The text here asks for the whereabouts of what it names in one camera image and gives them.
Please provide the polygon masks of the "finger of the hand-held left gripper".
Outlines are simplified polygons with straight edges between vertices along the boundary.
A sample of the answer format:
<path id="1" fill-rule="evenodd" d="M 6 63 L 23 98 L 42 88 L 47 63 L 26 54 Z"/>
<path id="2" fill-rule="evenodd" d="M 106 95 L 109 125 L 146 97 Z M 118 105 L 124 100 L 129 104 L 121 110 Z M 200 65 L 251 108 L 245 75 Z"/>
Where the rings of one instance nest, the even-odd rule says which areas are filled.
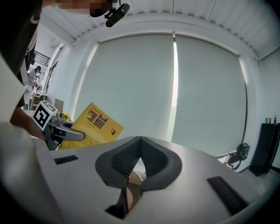
<path id="1" fill-rule="evenodd" d="M 72 129 L 70 122 L 61 122 L 54 127 L 53 137 L 61 140 L 83 140 L 85 134 L 81 131 Z"/>

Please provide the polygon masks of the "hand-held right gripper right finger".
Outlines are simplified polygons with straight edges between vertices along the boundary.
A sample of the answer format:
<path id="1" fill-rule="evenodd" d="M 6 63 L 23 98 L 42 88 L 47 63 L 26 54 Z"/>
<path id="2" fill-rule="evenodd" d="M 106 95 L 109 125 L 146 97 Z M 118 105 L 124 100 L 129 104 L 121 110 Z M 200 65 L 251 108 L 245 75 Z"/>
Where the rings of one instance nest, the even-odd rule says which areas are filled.
<path id="1" fill-rule="evenodd" d="M 236 172 L 205 152 L 152 139 L 175 152 L 182 161 L 179 176 L 165 189 L 144 192 L 127 215 L 130 224 L 214 224 L 230 213 L 208 183 L 222 177 L 250 204 L 250 185 Z"/>

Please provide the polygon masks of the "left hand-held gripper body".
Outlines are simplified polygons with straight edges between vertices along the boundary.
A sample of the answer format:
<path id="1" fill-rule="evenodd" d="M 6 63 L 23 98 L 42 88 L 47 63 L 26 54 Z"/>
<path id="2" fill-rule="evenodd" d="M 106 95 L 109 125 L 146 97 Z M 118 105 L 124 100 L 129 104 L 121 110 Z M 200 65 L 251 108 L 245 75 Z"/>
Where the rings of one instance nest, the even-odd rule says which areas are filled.
<path id="1" fill-rule="evenodd" d="M 41 101 L 32 117 L 42 130 L 49 149 L 58 149 L 65 137 L 65 122 L 62 113 L 48 101 Z"/>

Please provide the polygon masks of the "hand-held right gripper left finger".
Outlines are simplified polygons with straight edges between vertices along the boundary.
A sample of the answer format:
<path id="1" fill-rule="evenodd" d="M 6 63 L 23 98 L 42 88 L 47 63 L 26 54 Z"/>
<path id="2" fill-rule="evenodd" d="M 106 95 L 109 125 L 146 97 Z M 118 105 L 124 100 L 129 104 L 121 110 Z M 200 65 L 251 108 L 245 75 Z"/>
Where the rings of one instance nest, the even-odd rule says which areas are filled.
<path id="1" fill-rule="evenodd" d="M 131 151 L 140 139 L 49 151 L 35 141 L 35 212 L 48 224 L 138 224 L 140 211 L 128 208 L 126 182 L 134 168 Z"/>

